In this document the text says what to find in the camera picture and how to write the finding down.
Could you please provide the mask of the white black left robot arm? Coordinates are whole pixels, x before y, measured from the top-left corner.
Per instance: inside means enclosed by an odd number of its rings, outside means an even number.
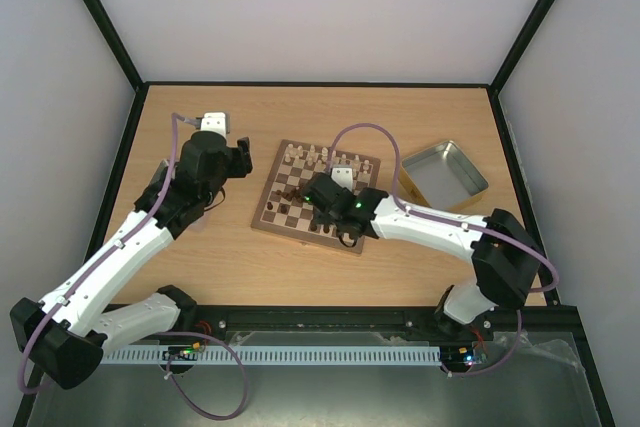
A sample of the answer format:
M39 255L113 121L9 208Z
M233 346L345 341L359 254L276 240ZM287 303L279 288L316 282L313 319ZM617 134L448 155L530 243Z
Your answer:
M197 131L178 160L159 168L112 238L40 301L17 302L10 319L19 349L58 386L84 382L104 356L147 336L190 329L197 303L168 285L108 311L114 296L153 256L197 222L224 183L252 170L250 141Z

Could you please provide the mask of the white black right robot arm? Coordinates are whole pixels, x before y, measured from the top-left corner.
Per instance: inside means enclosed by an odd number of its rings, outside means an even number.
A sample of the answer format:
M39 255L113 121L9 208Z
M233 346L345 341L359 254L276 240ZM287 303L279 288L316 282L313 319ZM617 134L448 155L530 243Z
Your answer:
M445 290L434 314L438 331L455 339L496 307L518 311L532 292L540 249L509 212L462 215L401 202L365 188L355 194L318 173L302 188L313 221L333 226L339 238L406 241L452 255L473 267L474 277Z

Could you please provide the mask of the pile of dark pieces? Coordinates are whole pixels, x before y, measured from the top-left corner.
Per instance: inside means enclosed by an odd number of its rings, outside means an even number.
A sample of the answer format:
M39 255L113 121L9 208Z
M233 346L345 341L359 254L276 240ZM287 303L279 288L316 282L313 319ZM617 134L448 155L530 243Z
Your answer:
M276 190L273 194L277 197L279 201L286 200L289 202L299 202L304 203L304 196L301 193L301 189L299 187L294 187L290 190Z

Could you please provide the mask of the wooden chess board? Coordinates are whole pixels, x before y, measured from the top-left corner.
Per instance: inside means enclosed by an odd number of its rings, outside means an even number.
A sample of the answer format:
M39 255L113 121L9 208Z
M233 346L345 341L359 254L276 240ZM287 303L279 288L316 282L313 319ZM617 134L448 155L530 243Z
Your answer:
M286 200L279 201L273 194L276 190L290 190L294 187L301 189L314 174L322 172L314 172L313 170L307 169L303 169L302 171L298 169L291 170L290 167L282 165L282 154L284 153L285 145L288 143L310 144L287 139L281 141L258 201L251 227L265 233L287 237L304 244L315 244L355 255L361 254L364 248L363 239L357 241L349 238L339 240L333 226L318 225L318 230L311 232L309 230L309 224L313 220L313 206L306 201L304 203L289 202ZM376 157L365 154L358 155L373 161L373 171L371 173L354 172L354 193L359 193L365 187L374 187L376 185L381 165L381 161ZM267 202L274 204L273 211L267 210ZM280 205L288 205L288 212L286 214L279 212Z

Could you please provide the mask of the metal tin lid left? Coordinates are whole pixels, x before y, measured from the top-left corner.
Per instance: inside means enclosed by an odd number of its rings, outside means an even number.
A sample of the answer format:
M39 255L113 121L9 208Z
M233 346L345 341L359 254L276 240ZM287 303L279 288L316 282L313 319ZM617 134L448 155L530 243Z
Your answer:
M189 232L194 232L194 233L199 233L202 232L206 229L206 225L207 225L207 221L209 218L209 213L205 212L204 215L202 217L200 217L198 220L196 220L195 222L193 222L188 228L187 231Z

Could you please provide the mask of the metal tin tray right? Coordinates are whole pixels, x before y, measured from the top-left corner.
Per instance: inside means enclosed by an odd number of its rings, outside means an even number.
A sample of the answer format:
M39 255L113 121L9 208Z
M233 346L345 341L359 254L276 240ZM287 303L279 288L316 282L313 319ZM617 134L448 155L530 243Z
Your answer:
M403 158L398 180L413 203L451 212L477 202L489 188L488 180L453 140Z

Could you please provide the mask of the black enclosure frame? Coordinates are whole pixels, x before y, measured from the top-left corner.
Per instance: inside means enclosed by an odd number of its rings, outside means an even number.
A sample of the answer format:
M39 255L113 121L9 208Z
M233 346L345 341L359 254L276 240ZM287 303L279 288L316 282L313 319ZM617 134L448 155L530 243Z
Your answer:
M529 188L526 187L524 171L521 163L516 159L516 146L510 127L507 126L507 119L504 108L501 105L499 95L507 84L507 81L521 61L530 43L543 24L547 14L553 7L556 0L537 0L529 13L523 27L520 29L516 40L511 46L505 60L502 62L495 78L489 84L483 83L428 83L428 82L383 82L383 81L143 81L134 66L133 60L126 50L124 43L119 36L116 27L111 21L101 0L82 0L94 23L100 30L108 47L113 53L116 61L123 70L127 80L134 88L135 96L132 102L129 115L124 127L123 136L120 141L115 157L114 165L111 169L107 187L100 206L98 217L88 244L86 259L90 254L94 254L102 245L107 232L107 214L112 214L117 191L122 183L126 161L130 156L133 146L134 134L137 132L139 121L144 110L149 89L152 86L225 86L225 87L284 87L293 88L417 88L417 89L481 89L485 90L491 105L494 122L501 141L504 157L509 174L514 187L514 192L518 201L521 214L524 218L524 227L533 239L542 247L544 245L539 231L539 226L534 215L531 203ZM590 392L594 397L595 409L598 419L604 421L605 425L613 426L613 416L606 399L606 394L602 387L595 361L590 350L584 328L577 308L562 305L557 290L544 294L545 307L530 307L530 320L535 320L536 329L538 327L544 331L551 332L556 327L575 327L574 331L580 335L577 337L577 347L579 359L582 366L586 366L586 377Z

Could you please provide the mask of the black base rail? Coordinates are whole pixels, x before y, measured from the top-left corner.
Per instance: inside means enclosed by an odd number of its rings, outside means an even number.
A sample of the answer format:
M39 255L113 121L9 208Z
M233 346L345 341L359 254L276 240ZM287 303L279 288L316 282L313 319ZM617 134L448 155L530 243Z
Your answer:
M516 314L498 308L483 314L470 327L440 329L433 307L284 307L200 306L196 321L204 321L211 335L228 341L240 332L282 333L379 333L431 345L488 342L499 332L516 330Z

